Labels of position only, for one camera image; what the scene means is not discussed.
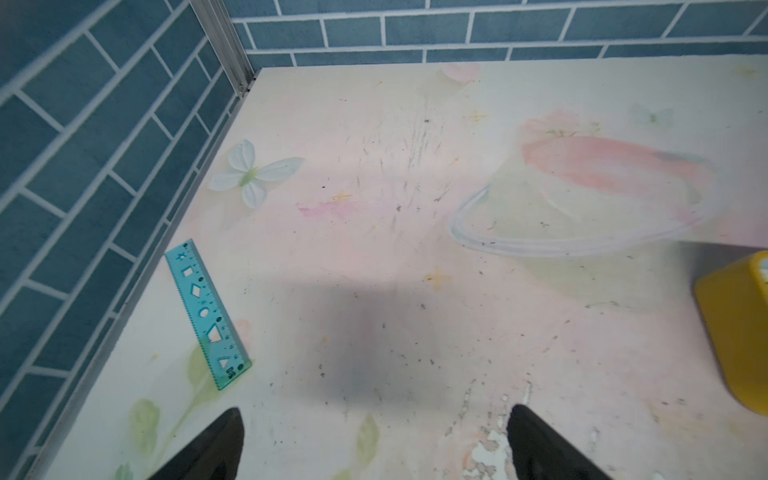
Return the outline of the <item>yellow alarm clock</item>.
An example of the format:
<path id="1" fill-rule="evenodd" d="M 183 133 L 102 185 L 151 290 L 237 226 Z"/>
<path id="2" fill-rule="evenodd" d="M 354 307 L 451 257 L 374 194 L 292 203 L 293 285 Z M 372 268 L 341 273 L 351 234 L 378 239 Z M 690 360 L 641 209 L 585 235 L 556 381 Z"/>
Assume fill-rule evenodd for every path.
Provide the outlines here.
<path id="1" fill-rule="evenodd" d="M 694 295 L 730 393 L 767 414 L 767 252 L 719 268 L 694 283 Z"/>

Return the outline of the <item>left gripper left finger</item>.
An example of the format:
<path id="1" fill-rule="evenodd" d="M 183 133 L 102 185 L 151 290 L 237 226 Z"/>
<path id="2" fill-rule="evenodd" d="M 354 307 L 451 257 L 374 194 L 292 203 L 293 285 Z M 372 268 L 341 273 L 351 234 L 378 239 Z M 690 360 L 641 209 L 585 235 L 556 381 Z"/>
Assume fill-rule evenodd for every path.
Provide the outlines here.
<path id="1" fill-rule="evenodd" d="M 245 438 L 237 407 L 224 411 L 151 477 L 151 480 L 217 479 L 237 476 Z"/>

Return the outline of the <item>teal ruler strip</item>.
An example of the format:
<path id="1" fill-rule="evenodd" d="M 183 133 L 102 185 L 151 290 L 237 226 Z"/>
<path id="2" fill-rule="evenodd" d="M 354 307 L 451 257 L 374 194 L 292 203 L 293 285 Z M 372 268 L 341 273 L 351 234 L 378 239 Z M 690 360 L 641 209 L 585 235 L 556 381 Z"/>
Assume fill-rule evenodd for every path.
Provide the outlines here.
<path id="1" fill-rule="evenodd" d="M 252 365 L 194 241 L 165 253 L 169 270 L 216 388 L 232 384 Z"/>

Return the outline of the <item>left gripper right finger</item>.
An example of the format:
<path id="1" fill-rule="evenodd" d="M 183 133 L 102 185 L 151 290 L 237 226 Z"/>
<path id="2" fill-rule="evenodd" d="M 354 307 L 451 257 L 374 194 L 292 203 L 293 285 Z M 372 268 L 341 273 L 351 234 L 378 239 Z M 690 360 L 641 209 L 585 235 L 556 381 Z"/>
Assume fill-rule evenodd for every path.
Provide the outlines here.
<path id="1" fill-rule="evenodd" d="M 610 480 L 529 407 L 516 404 L 507 423 L 507 437 L 518 479 Z"/>

